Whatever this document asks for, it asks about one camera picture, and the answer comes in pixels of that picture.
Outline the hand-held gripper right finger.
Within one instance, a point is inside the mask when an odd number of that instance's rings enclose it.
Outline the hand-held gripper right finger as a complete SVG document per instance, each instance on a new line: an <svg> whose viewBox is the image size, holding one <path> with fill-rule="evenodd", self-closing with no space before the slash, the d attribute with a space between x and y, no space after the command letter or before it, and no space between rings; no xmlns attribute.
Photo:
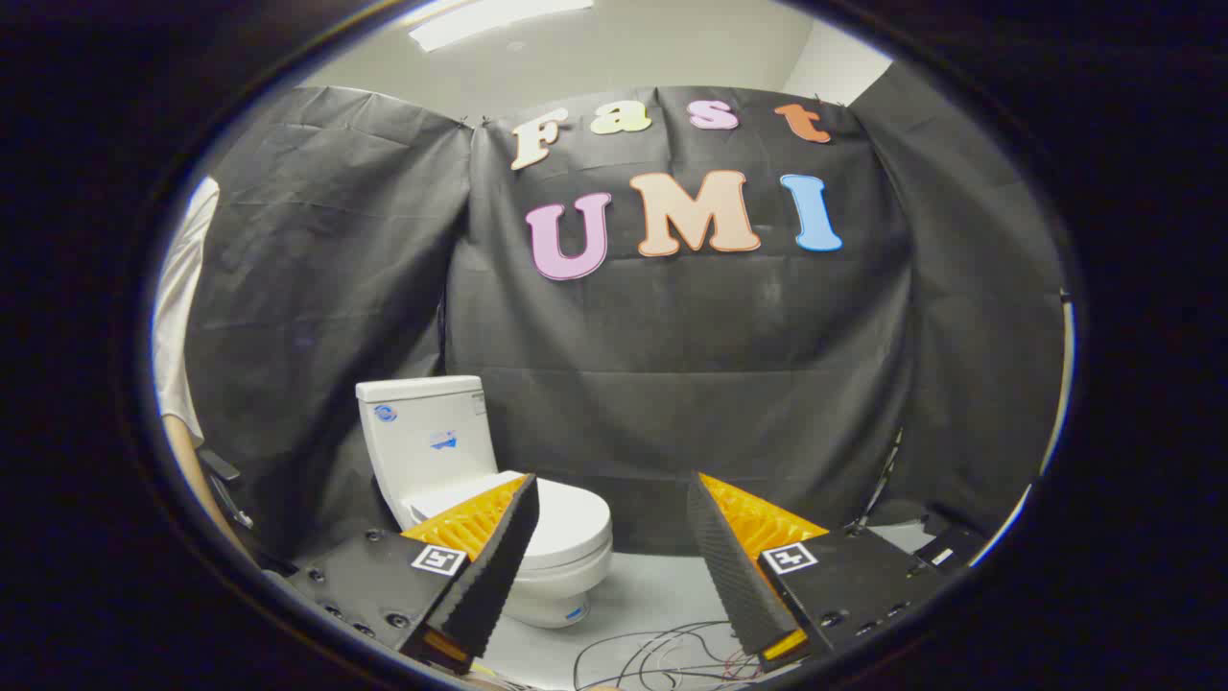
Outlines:
<svg viewBox="0 0 1228 691"><path fill-rule="evenodd" d="M860 644L948 581L868 529L820 528L706 473L694 473L686 515L725 617L765 673Z"/></svg>

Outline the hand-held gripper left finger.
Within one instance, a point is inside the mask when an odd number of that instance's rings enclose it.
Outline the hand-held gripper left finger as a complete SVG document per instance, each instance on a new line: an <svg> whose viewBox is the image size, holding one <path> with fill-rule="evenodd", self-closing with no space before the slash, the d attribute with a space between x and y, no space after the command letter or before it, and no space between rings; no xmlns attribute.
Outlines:
<svg viewBox="0 0 1228 691"><path fill-rule="evenodd" d="M307 560L285 590L395 655L464 675L485 655L539 519L521 475L408 531L368 529Z"/></svg>

